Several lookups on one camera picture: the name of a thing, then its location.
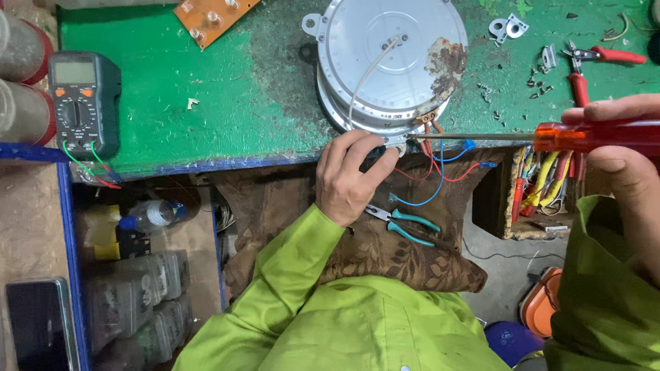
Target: digital multimeter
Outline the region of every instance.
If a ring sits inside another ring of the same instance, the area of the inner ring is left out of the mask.
[[[48,60],[50,92],[55,101],[57,145],[71,156],[111,158],[119,149],[117,103],[121,71],[91,51],[58,51]]]

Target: orange circuit board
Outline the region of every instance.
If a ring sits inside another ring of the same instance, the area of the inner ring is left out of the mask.
[[[184,0],[174,14],[197,45],[206,49],[259,0]]]

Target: hand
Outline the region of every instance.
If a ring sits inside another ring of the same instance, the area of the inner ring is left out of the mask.
[[[376,187],[394,170],[399,151],[393,147],[366,174],[359,170],[367,154],[384,143],[378,135],[350,130],[325,145],[316,168],[316,206],[340,227],[357,220]]]
[[[660,119],[660,94],[593,102],[584,109],[567,110],[562,122],[629,118]],[[625,237],[637,250],[651,281],[660,287],[660,176],[655,165],[632,149],[615,146],[595,149],[587,159],[609,174],[612,193],[621,209]]]

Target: green shirt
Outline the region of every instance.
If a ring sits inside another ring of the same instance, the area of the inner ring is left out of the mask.
[[[660,369],[660,292],[615,257],[622,254],[587,235],[599,200],[616,207],[596,197],[579,202],[562,309],[545,349],[548,365]],[[259,253],[252,283],[225,314],[202,327],[175,369],[510,370],[488,348],[481,324],[457,293],[415,291],[377,276],[317,286],[343,231],[310,207]],[[611,245],[627,249],[619,238]],[[584,275],[588,281],[582,282]]]

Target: person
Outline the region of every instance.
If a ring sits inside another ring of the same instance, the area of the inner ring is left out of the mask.
[[[562,121],[585,118],[660,119],[660,94],[593,102]],[[315,204],[259,253],[250,286],[201,328],[176,370],[510,370],[458,293],[377,276],[315,285],[344,228],[394,169],[399,154],[389,148],[359,171],[381,145],[352,130],[325,146]],[[660,369],[660,178],[623,147],[598,148],[588,161],[609,174],[616,200],[577,204],[546,364]]]

